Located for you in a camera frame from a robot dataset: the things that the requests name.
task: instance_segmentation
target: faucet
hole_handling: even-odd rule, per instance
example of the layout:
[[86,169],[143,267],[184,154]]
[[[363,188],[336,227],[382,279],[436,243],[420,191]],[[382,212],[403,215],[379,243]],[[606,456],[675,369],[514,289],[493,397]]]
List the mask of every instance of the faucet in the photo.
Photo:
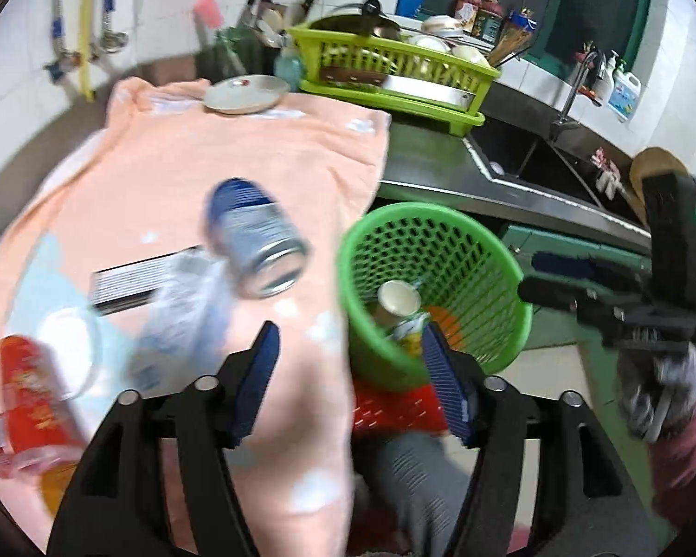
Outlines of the faucet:
[[[549,140],[552,142],[556,142],[557,139],[562,135],[562,132],[565,132],[566,130],[574,130],[580,127],[580,123],[576,122],[574,119],[569,119],[568,116],[570,114],[570,109],[572,109],[572,103],[575,102],[575,96],[577,96],[580,88],[583,87],[585,79],[588,76],[588,68],[596,59],[598,59],[598,62],[595,65],[598,79],[603,79],[606,77],[606,56],[602,51],[598,50],[598,48],[591,48],[591,51],[588,52],[585,60],[580,65],[580,69],[577,72],[577,77],[572,83],[569,96],[565,101],[565,106],[562,107],[562,111],[557,117],[557,120],[551,122],[551,125],[549,126]],[[597,107],[601,106],[601,104],[595,100],[592,100],[592,102]]]

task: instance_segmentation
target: paper cup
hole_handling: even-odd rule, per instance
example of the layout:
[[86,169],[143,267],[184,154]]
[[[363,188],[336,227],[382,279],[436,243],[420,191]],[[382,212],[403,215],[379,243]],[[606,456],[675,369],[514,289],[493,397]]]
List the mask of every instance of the paper cup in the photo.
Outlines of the paper cup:
[[388,280],[379,287],[377,297],[374,321],[383,329],[393,329],[420,309],[420,294],[403,280]]

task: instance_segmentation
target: hand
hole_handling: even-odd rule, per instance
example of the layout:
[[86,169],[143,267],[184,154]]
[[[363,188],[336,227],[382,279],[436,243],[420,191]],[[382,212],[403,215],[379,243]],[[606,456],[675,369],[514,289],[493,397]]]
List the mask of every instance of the hand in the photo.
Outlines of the hand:
[[[634,339],[653,342],[652,329],[635,330]],[[617,396],[629,431],[654,441],[651,427],[659,415],[664,392],[672,393],[670,407],[659,437],[673,437],[685,429],[696,415],[696,346],[689,344],[682,356],[649,350],[621,350],[617,364]]]

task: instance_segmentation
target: black knob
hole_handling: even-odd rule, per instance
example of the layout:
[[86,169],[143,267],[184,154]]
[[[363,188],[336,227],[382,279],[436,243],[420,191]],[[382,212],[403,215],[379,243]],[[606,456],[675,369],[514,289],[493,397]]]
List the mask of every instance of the black knob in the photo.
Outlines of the black knob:
[[361,14],[377,17],[381,14],[381,2],[379,0],[366,0],[361,7]]

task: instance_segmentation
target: yellow hose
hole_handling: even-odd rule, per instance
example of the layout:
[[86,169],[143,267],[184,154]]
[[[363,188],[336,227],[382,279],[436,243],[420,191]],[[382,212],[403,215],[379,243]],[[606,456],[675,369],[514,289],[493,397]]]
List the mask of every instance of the yellow hose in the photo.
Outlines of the yellow hose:
[[90,84],[90,40],[93,28],[93,2],[82,0],[80,3],[80,35],[78,47],[80,51],[80,93],[87,102],[93,102],[93,87]]

